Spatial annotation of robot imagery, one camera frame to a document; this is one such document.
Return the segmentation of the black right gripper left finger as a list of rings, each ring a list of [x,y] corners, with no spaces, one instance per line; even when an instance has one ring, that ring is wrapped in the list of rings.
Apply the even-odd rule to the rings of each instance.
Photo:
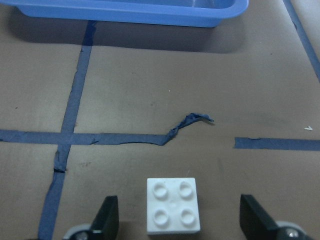
[[[107,196],[90,227],[91,240],[115,240],[119,230],[119,207],[116,195]]]

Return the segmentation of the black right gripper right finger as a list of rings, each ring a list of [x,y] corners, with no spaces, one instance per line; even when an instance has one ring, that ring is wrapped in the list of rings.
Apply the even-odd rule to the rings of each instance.
[[[281,228],[251,194],[241,194],[239,224],[247,240],[280,240]]]

